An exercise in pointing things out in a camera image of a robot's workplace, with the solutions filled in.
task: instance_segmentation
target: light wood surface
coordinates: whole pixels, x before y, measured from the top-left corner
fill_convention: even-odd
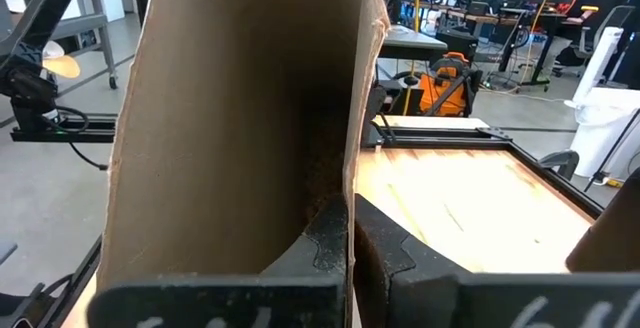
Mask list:
[[[478,118],[453,117],[416,117],[416,116],[385,116],[391,127],[404,128],[434,128],[434,129],[476,129],[489,128],[489,125]],[[374,119],[379,126],[384,127],[380,116]]]
[[[488,23],[488,24],[498,24],[500,23],[500,25],[514,25],[516,23],[518,23],[518,19],[517,18],[500,18],[498,19],[498,16],[492,16],[492,15],[485,15],[485,16],[476,16],[473,14],[466,14],[465,12],[462,11],[458,11],[458,10],[447,10],[447,9],[441,9],[440,10],[443,13],[449,13],[450,16],[453,17],[458,17],[458,18],[464,18],[470,21],[474,21],[474,22],[478,22],[478,23]]]
[[[362,152],[356,191],[472,272],[562,273],[592,224],[503,151]]]
[[[62,323],[61,328],[86,328],[87,324],[86,311],[91,302],[91,298],[96,294],[96,276],[95,274],[87,284],[87,287],[82,291],[80,297],[76,301],[69,315]]]

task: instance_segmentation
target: concrete floor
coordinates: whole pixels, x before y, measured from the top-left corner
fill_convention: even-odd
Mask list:
[[[99,74],[105,69],[101,53],[86,53],[78,58],[82,76],[60,81],[60,105],[96,113],[120,110],[140,29],[132,16],[111,23],[109,31],[116,62],[120,62],[120,89],[111,90],[108,76]],[[391,74],[395,72],[395,61],[382,60],[382,65]],[[526,94],[568,98],[577,82],[575,78],[554,79],[548,93]],[[523,96],[482,92],[473,115],[499,127],[576,128],[573,111],[562,103]],[[12,142],[11,117],[8,99],[0,97],[0,240],[19,245],[17,252],[0,265],[0,292],[26,294],[39,282],[51,283],[73,272],[84,259],[104,226],[107,175],[82,162],[68,145]],[[573,133],[510,135],[538,158],[569,148],[573,138]],[[110,145],[78,147],[92,159],[108,162]],[[576,179],[574,183],[581,187],[586,182]],[[606,205],[615,192],[608,187],[594,187],[589,194]]]

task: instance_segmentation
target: white bin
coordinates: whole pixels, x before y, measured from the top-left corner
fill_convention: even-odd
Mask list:
[[[596,173],[637,108],[640,92],[609,88],[594,88],[576,104],[580,126],[571,150],[580,155],[580,163],[575,174],[592,177]]]

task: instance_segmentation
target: cardboard box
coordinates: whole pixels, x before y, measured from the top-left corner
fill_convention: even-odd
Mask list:
[[[352,212],[388,25],[383,0],[150,0],[111,160],[98,290],[259,274],[327,199],[343,194]],[[349,227],[352,268],[352,214]]]

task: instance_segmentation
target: office chair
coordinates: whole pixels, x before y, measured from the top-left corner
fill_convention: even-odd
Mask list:
[[[622,27],[626,22],[627,18],[633,13],[635,9],[634,6],[628,5],[620,5],[614,7],[609,15],[604,19],[600,27],[596,31],[596,34],[593,37],[593,41],[587,40],[587,33],[591,30],[589,27],[582,27],[582,33],[580,36],[580,43],[578,45],[573,45],[573,51],[576,56],[580,59],[584,59],[584,63],[579,67],[577,71],[571,72],[574,73],[577,77],[581,77],[587,67],[587,63],[591,57],[593,57],[593,53],[598,47],[598,43],[600,43],[600,38],[602,37],[602,33],[604,33],[604,29],[607,27]],[[562,69],[562,73],[568,73],[565,69]]]

